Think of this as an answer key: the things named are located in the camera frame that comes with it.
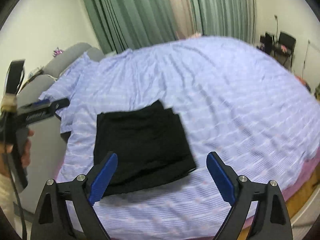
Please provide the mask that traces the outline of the person's left hand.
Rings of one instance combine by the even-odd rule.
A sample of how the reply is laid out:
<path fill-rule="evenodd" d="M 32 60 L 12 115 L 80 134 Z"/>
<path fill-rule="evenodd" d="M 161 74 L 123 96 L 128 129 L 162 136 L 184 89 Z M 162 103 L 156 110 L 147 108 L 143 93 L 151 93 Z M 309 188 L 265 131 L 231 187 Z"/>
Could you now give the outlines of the person's left hand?
<path fill-rule="evenodd" d="M 23 168 L 26 168 L 30 165 L 30 149 L 31 149 L 31 141 L 29 140 L 30 137 L 32 137 L 34 135 L 34 131 L 32 130 L 28 130 L 28 137 L 25 141 L 25 144 L 23 146 L 23 154 L 21 155 L 21 164 Z M 3 140 L 3 132 L 1 132 L 1 167 L 0 167 L 0 171 L 1 171 L 1 175 L 9 178 L 10 177 L 10 172 L 9 172 L 9 168 L 7 167 L 6 163 L 4 162 L 4 157 L 3 155 L 5 153 L 11 153 L 12 149 L 13 149 L 13 145 L 12 144 L 4 144 L 2 142 Z"/>

